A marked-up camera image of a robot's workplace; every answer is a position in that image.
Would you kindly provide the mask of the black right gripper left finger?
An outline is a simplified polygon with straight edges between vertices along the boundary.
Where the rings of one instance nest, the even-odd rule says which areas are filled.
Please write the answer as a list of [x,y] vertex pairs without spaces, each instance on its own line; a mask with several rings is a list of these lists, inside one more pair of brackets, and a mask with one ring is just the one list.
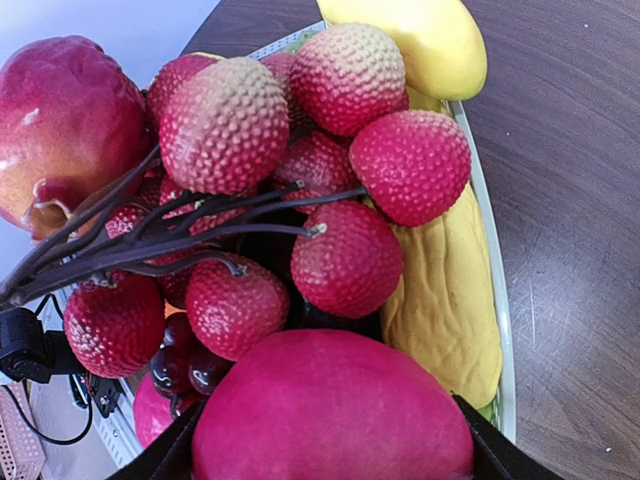
[[204,402],[191,405],[148,448],[108,480],[193,479],[191,445],[204,407]]

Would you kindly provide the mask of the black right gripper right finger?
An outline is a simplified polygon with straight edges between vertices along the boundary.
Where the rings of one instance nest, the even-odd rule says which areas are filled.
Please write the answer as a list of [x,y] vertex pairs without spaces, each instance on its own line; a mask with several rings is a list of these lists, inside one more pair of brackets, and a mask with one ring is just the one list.
[[509,441],[463,397],[453,399],[462,411],[474,442],[473,479],[562,480]]

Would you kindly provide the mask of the red lychee bunch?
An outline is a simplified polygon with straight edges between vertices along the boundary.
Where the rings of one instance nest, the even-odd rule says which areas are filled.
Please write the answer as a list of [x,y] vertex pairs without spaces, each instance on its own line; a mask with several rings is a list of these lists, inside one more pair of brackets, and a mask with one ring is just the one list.
[[287,81],[248,57],[213,62],[169,98],[147,157],[18,264],[1,313],[56,295],[44,328],[106,378],[158,352],[159,279],[180,272],[197,338],[231,361],[283,328],[293,291],[373,313],[403,274],[392,228],[442,216],[471,176],[461,127],[405,97],[400,49],[364,23],[313,36]]

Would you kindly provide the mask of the dark red fruit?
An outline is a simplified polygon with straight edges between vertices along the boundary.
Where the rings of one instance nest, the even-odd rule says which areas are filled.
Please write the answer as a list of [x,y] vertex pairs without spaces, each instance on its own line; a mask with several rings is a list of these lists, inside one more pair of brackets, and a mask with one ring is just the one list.
[[30,43],[1,68],[1,216],[40,241],[150,152],[145,99],[78,35]]

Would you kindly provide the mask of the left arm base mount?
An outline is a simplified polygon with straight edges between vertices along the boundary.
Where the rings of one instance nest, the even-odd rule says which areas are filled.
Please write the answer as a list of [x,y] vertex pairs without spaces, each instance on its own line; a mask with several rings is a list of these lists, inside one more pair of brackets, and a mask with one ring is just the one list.
[[[63,315],[54,294],[42,297],[32,311],[18,307],[1,313],[1,390],[9,397],[19,418],[38,439],[57,446],[70,446],[84,439],[92,425],[94,415],[125,422],[127,417],[121,402],[126,392],[118,380],[109,380],[88,372],[76,358],[66,334],[61,330],[46,330],[39,319],[44,307],[51,303],[55,313]],[[70,376],[85,401],[88,419],[83,430],[71,439],[55,439],[38,430],[20,405],[13,385],[26,381],[47,384],[54,376]]]

